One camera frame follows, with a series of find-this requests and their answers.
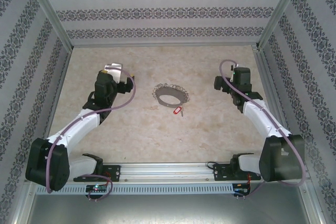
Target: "beige floor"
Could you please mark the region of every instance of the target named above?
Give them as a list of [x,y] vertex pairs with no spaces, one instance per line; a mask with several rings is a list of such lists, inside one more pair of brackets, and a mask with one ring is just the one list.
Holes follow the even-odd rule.
[[[91,153],[105,162],[229,161],[235,153],[260,153],[264,140],[232,98],[213,88],[222,59],[251,69],[253,90],[264,91],[250,46],[75,48],[51,128],[54,134],[72,120],[94,90],[99,70],[119,62],[135,75],[137,93],[127,107],[112,112],[72,155]],[[184,117],[152,96],[159,83],[187,90]],[[130,94],[118,94],[115,104]]]

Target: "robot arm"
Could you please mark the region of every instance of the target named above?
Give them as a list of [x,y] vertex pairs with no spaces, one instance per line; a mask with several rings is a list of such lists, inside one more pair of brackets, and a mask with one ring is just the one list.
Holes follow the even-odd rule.
[[226,78],[226,80],[234,88],[257,103],[258,106],[233,90],[222,76],[216,77],[214,88],[216,90],[222,89],[223,92],[229,93],[233,98],[233,104],[252,121],[261,137],[265,139],[261,155],[250,153],[234,155],[233,159],[231,159],[232,171],[253,172],[261,175],[267,182],[302,178],[301,165],[279,131],[281,130],[289,139],[304,162],[303,138],[300,135],[292,135],[291,132],[285,129],[269,112],[261,95],[258,92],[252,92],[250,70],[248,68],[232,67],[231,70],[233,71],[232,77]]
[[[121,71],[111,70],[109,69],[110,67],[122,68],[120,64],[114,63],[106,65],[105,69],[98,73],[94,85],[95,91],[90,93],[88,101],[74,120],[46,140],[37,138],[33,141],[26,169],[26,178],[28,180],[43,186],[46,185],[46,158],[52,144],[66,128],[69,129],[65,135],[61,136],[52,153],[50,188],[58,191],[62,189],[69,179],[84,174],[101,175],[103,166],[101,158],[91,154],[83,154],[79,158],[72,159],[70,158],[70,153],[83,137],[100,125],[111,112],[95,113],[95,111],[111,108],[118,93],[130,92],[133,89],[133,83],[130,78],[127,78],[126,82],[121,81]],[[82,118],[82,120],[74,124],[73,122],[78,118]]]

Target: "gray metal base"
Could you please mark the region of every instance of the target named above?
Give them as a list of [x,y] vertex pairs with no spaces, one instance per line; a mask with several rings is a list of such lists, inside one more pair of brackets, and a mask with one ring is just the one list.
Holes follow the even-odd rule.
[[309,223],[298,188],[268,184],[251,199],[230,194],[112,195],[89,202],[78,195],[37,195],[28,223]]
[[68,182],[47,195],[26,182],[11,223],[325,223],[309,177],[299,188],[267,183],[237,200],[232,184],[247,181],[214,181],[206,163],[118,165],[120,181],[99,202],[85,196],[95,183]]

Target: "patterned wallpaper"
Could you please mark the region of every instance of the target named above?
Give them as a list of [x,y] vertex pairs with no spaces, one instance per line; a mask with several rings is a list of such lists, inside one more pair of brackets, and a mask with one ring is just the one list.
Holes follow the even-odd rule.
[[335,0],[291,0],[264,48],[286,122],[306,160],[328,223],[336,223]]
[[44,137],[70,52],[37,0],[0,0],[0,30],[0,223],[7,223],[30,144]]
[[50,0],[72,43],[257,42],[279,0]]

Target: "red keychain tag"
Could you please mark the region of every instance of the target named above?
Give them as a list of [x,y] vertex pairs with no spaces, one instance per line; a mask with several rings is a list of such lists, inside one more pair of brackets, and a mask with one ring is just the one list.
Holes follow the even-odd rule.
[[181,110],[182,110],[182,107],[178,106],[178,107],[174,110],[174,114],[177,115]]

